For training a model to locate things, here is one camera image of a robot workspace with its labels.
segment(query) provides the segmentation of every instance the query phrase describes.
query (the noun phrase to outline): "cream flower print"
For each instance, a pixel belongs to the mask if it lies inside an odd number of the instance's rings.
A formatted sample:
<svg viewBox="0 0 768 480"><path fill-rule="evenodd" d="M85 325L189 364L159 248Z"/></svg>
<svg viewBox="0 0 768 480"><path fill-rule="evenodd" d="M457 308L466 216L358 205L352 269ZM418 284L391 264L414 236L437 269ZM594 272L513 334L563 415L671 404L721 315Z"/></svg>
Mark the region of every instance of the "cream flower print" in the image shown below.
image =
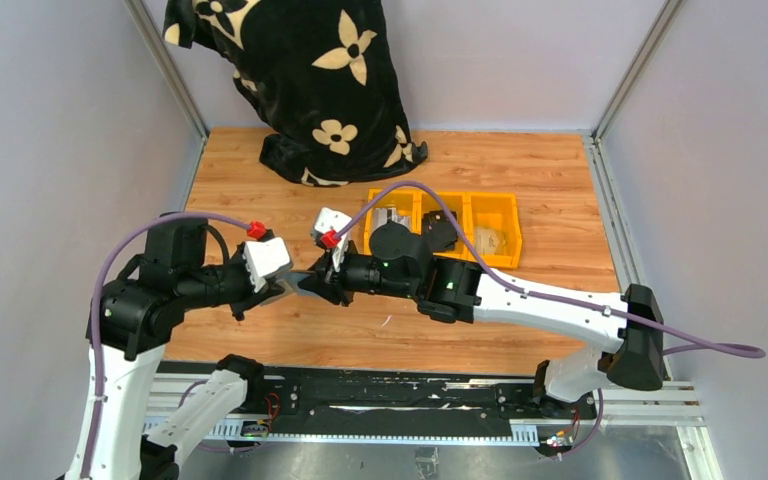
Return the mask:
<svg viewBox="0 0 768 480"><path fill-rule="evenodd" d="M413 144L408 143L408 137L405 136L405 131L398 125L396 125L396 141L398 142L396 144L396 149L393 150L393 153L387 158L387 161L384 163L384 168L393 166L402 158L402 155L404 155L405 160L413 163Z"/></svg>
<svg viewBox="0 0 768 480"><path fill-rule="evenodd" d="M349 184L349 182L343 182L339 180L325 180L324 178L319 178L316 175L310 173L310 170L308 170L307 167L305 167L301 182L302 185L307 185L308 187L334 187Z"/></svg>
<svg viewBox="0 0 768 480"><path fill-rule="evenodd" d="M226 10L219 0L194 0L193 7L199 17L207 20L241 50L243 48L243 21L260 0L245 0L239 10Z"/></svg>
<svg viewBox="0 0 768 480"><path fill-rule="evenodd" d="M349 154L349 142L357 137L357 127L354 125L343 126L339 120L325 120L321 124L322 129L313 129L313 138L317 142L328 145L334 153L340 155Z"/></svg>
<svg viewBox="0 0 768 480"><path fill-rule="evenodd" d="M364 30L358 35L355 22L345 10L340 12L338 33L343 46L326 52L313 62L313 66L339 70L348 65L355 80L366 86L366 61L363 59L363 52L369 48L372 39L378 34L372 30Z"/></svg>
<svg viewBox="0 0 768 480"><path fill-rule="evenodd" d="M248 91L257 93L257 84L247 78L243 78L239 70L234 70L234 80L239 81Z"/></svg>

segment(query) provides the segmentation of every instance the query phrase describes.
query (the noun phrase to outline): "metal frame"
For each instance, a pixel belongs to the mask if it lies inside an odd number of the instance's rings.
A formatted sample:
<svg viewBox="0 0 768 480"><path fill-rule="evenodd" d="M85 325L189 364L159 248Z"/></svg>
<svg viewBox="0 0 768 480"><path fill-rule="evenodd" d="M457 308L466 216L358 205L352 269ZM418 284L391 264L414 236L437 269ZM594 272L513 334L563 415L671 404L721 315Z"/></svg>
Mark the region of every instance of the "metal frame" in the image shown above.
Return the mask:
<svg viewBox="0 0 768 480"><path fill-rule="evenodd" d="M181 109L193 129L202 140L202 150L207 142L209 131L193 100L190 92L166 49L159 30L154 25L151 16L142 0L125 0L135 23L137 24L146 45L157 60L158 66L166 77ZM587 154L588 164L593 178L593 185L599 200L599 210L605 226L608 244L611 250L617 278L622 288L629 283L642 282L643 275L639 269L639 258L629 237L629 229L623 215L622 206L616 195L614 177L610 171L610 163L602 150L602 139L609 131L628 99L634 86L644 72L649 60L657 49L661 39L668 31L684 0L665 0L658 16L652 24L645 40L638 49L634 60L629 65L623 79L618 85L610 102L606 106L596 127L592 131L574 133L581 134ZM198 167L194 167L193 176ZM207 375L171 375L158 374L152 385L149 412L146 426L160 421L177 406L177 398L192 382L206 378ZM234 431L234 415L229 417L211 432L208 438L227 438ZM517 429L532 425L550 425L552 420L520 422ZM721 480L722 473L711 446L707 427L701 415L695 392L689 382L667 382L664 389L658 392L634 392L623 389L605 390L605 420L610 425L666 425L675 426L685 453L685 461L694 480ZM299 441L297 438L279 439L275 441ZM446 440L417 438L413 439L423 444L446 444ZM499 439L501 444L510 445L515 439ZM329 439L308 439L308 441L329 441ZM330 441L349 441L369 443L368 438L331 439ZM381 443L381 439L372 439L373 443Z"/></svg>
<svg viewBox="0 0 768 480"><path fill-rule="evenodd" d="M158 30L151 19L151 14L142 0L125 0L125 5L128 7L128 11L131 12L131 17L133 17L134 23L143 37L143 41L157 61L157 66L166 78L169 88L172 89L172 94L175 95L178 105L192 125L193 130L201 137L202 145L206 144L210 133L207 124L204 122L198 107L196 107L192 95L187 90L184 79L181 77L181 72L175 66L175 62L172 60L172 56L169 55L169 50L166 49L163 39L160 38L160 30Z"/></svg>
<svg viewBox="0 0 768 480"><path fill-rule="evenodd" d="M187 209L187 203L190 202L190 195L193 193L193 184L196 183L196 175L198 175L198 168L201 165L201 159L204 157L205 147L207 147L207 139L203 139L201 141L197 158L193 162L192 169L187 173L187 183L185 184L184 189L185 191L182 192L182 195L176 198L177 203L175 206L181 212Z"/></svg>
<svg viewBox="0 0 768 480"><path fill-rule="evenodd" d="M625 76L620 81L619 87L617 87L617 90L614 92L614 96L611 98L611 101L608 102L608 106L605 108L605 112L602 113L602 117L596 124L596 128L593 129L591 136L597 144L605 137L605 133L608 129L611 128L617 113L620 108L622 108L623 103L625 103L625 100L628 98L637 79L649 63L652 53L658 47L661 38L663 38L664 34L669 29L673 18L675 18L676 13L678 13L679 8L683 4L684 0L666 0L664 2L664 6L661 7L661 11L658 12L658 16L655 18L655 22L649 29L649 33L646 34L646 38L640 45L640 49L637 50L634 60L632 60Z"/></svg>

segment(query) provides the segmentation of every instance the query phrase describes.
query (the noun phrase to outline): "small item in bin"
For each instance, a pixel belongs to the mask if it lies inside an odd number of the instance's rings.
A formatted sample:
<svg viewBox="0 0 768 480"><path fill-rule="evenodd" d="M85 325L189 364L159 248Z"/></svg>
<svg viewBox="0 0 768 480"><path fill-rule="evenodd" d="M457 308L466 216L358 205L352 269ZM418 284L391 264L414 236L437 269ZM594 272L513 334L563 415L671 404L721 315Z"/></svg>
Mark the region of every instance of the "small item in bin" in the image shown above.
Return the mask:
<svg viewBox="0 0 768 480"><path fill-rule="evenodd" d="M401 223L410 230L410 216L399 215L399 210L396 207L384 207L376 208L372 212L372 231L383 226L387 222Z"/></svg>
<svg viewBox="0 0 768 480"><path fill-rule="evenodd" d="M458 214L452 212L455 220ZM458 243L458 233L442 210L428 212L422 216L422 236L428 240L432 252L450 252Z"/></svg>
<svg viewBox="0 0 768 480"><path fill-rule="evenodd" d="M505 235L489 227L475 227L475 248L481 255L499 255L507 242Z"/></svg>

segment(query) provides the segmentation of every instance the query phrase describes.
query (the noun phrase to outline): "black cloth with flower pattern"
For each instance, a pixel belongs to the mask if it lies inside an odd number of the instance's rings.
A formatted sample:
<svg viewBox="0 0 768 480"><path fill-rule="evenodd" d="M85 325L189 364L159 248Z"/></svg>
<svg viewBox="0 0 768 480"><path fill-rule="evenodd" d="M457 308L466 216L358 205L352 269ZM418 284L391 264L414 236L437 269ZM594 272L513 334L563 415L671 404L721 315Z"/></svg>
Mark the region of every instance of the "black cloth with flower pattern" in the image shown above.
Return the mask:
<svg viewBox="0 0 768 480"><path fill-rule="evenodd" d="M234 85L275 129L260 161L286 180L337 186L413 170L380 0L169 0L163 35L234 64Z"/></svg>

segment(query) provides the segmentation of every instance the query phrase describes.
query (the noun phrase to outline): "black cable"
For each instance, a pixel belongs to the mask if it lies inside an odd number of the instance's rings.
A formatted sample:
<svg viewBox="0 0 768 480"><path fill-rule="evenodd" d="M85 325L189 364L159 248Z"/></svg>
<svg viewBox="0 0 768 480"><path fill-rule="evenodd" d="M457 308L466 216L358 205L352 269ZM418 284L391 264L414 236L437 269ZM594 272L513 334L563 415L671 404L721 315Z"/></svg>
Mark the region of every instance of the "black cable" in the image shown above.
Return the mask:
<svg viewBox="0 0 768 480"><path fill-rule="evenodd" d="M219 233L219 230L213 225L205 225L204 229L207 230L207 232L216 240L216 243L219 244L219 248L222 250L222 263L227 265L228 262L231 261L231 254L228 252L228 244L225 243L222 234Z"/></svg>

